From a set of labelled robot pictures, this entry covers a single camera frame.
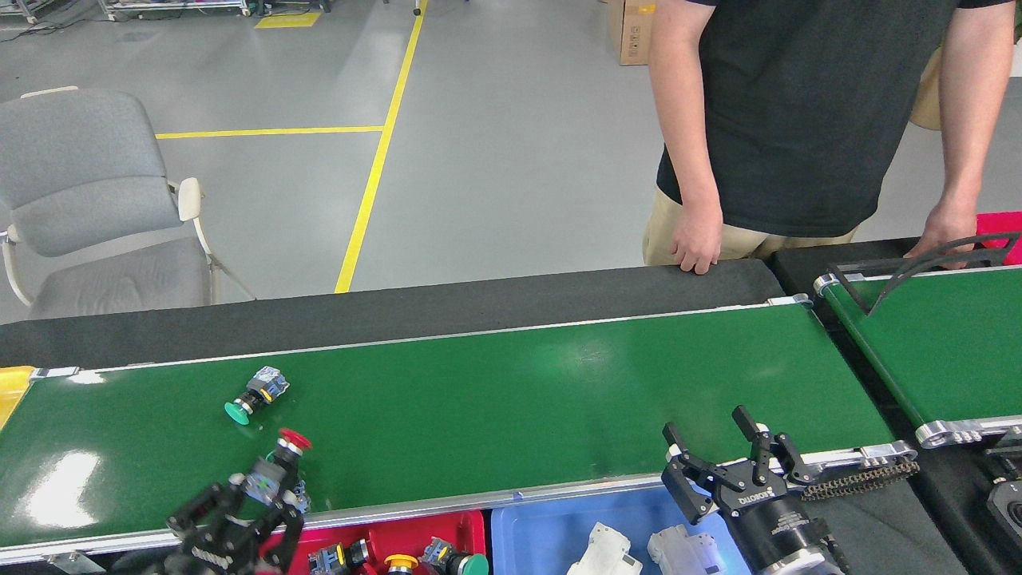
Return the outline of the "person's right hand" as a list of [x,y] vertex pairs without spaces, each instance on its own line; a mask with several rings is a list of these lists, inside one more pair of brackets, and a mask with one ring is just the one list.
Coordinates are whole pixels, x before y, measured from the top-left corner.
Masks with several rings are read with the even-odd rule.
[[669,243],[669,262],[682,272],[705,276],[718,263],[723,242],[723,213],[719,201],[684,200]]

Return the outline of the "person's left hand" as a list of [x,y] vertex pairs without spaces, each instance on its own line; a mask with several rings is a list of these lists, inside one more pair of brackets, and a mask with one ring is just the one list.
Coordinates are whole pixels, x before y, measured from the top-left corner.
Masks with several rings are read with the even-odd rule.
[[904,254],[904,258],[921,257],[956,240],[974,236],[976,230],[975,201],[942,199],[927,217],[922,236]]

